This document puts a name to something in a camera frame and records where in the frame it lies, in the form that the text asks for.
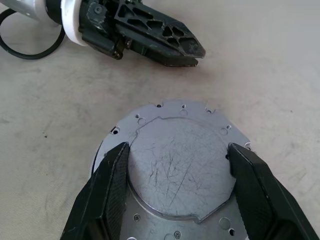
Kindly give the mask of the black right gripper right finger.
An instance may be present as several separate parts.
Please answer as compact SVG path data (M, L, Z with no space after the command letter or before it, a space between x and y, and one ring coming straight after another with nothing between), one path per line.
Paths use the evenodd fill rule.
M256 153L230 143L226 158L235 178L236 202L250 240L317 240L293 195Z

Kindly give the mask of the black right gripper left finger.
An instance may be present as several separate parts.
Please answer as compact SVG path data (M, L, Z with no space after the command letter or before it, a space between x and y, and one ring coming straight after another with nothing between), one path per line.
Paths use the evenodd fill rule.
M127 196L130 145L109 150L77 195L62 240L118 240Z

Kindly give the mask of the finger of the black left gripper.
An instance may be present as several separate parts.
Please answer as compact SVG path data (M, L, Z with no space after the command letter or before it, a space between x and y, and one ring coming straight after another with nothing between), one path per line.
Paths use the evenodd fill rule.
M195 67L199 42L194 37L131 37L129 49L166 67Z
M206 55L184 23L139 0L119 1L115 28L120 35L166 58L204 58Z

